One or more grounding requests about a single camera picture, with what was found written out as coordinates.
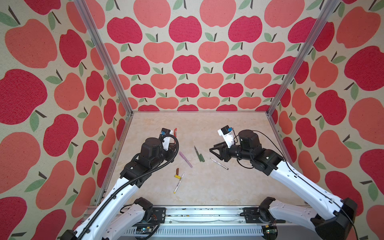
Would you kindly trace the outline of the pink pen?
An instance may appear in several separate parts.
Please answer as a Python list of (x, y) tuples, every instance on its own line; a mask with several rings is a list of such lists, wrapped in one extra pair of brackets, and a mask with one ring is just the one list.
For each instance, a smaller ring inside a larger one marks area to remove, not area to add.
[(179, 152), (179, 155), (189, 165), (190, 168), (193, 168), (193, 165), (190, 163), (190, 161), (185, 157), (185, 155), (182, 152)]

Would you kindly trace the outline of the green pen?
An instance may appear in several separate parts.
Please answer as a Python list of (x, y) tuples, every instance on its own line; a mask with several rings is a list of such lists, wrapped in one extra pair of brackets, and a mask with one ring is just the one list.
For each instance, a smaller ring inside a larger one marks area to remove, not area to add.
[(198, 152), (196, 146), (194, 146), (194, 149), (195, 149), (195, 152), (196, 152), (196, 154), (197, 154), (197, 156), (198, 156), (199, 161), (202, 162), (200, 153)]

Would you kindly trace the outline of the white pen yellow end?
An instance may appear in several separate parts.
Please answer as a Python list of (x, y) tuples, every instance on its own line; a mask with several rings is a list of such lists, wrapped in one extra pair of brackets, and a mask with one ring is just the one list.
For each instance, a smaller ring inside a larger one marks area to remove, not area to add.
[(185, 176), (185, 173), (183, 173), (181, 176), (179, 176), (179, 182), (178, 182), (178, 184), (176, 185), (176, 187), (174, 189), (174, 194), (177, 193), (177, 191), (178, 191), (178, 189), (179, 189), (179, 187), (180, 187), (180, 185), (182, 183), (182, 180), (183, 180), (184, 176)]

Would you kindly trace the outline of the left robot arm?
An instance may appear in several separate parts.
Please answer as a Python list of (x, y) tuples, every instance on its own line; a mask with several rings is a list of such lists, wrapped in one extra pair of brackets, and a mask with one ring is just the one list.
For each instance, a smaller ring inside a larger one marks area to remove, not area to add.
[(97, 209), (74, 231), (65, 231), (61, 239), (117, 240), (128, 228), (147, 221), (153, 206), (143, 198), (137, 199), (122, 215), (117, 214), (154, 172), (174, 161), (179, 147), (178, 139), (171, 134), (146, 139)]

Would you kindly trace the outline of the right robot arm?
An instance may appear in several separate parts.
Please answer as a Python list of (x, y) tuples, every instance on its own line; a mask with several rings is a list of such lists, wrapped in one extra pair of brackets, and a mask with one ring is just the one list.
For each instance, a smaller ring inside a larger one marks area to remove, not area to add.
[(287, 221), (315, 232), (323, 240), (345, 240), (355, 229), (357, 203), (324, 190), (298, 172), (282, 155), (263, 148), (258, 131), (242, 130), (236, 135), (233, 128), (225, 126), (218, 134), (224, 141), (210, 148), (210, 152), (219, 160), (249, 161), (253, 169), (284, 184), (309, 204), (305, 208), (267, 197), (256, 213), (242, 213), (246, 219), (259, 219), (266, 224)]

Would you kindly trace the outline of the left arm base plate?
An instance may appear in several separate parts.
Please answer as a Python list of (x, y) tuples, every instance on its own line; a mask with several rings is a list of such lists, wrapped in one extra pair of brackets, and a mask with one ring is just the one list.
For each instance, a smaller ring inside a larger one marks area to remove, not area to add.
[(145, 210), (143, 219), (136, 223), (134, 227), (156, 226), (165, 223), (166, 208), (150, 208)]

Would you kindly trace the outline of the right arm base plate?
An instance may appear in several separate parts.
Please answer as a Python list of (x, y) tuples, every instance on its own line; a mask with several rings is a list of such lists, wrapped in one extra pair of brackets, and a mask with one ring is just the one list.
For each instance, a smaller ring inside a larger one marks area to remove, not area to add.
[(259, 224), (284, 224), (285, 220), (277, 220), (272, 217), (272, 214), (268, 209), (264, 208), (243, 208), (243, 212), (239, 214), (240, 217), (244, 217), (247, 224), (259, 223)]

